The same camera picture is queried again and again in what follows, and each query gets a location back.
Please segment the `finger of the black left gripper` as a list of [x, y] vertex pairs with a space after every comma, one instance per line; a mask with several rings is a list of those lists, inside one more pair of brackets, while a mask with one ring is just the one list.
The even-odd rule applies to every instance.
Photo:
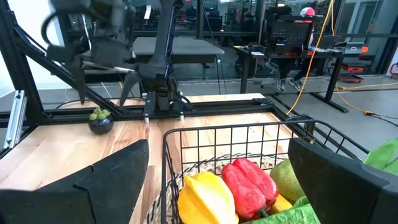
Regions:
[[124, 85], [120, 96], [120, 106], [124, 105], [125, 101], [127, 100], [128, 94], [132, 90], [133, 86], [137, 83], [140, 83], [141, 81], [142, 78], [137, 71], [133, 70], [127, 73], [124, 79]]
[[76, 55], [65, 66], [75, 80], [80, 103], [83, 105], [85, 102], [85, 72], [82, 68], [81, 58]]

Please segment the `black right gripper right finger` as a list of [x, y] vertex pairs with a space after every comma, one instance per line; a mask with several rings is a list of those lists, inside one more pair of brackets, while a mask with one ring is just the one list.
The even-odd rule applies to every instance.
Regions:
[[321, 223], [397, 224], [397, 176], [303, 139], [290, 163]]

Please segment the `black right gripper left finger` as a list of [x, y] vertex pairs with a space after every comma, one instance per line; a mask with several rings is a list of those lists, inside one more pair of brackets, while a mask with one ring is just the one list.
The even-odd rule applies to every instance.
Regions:
[[141, 139], [37, 190], [2, 190], [1, 223], [129, 223], [148, 161]]

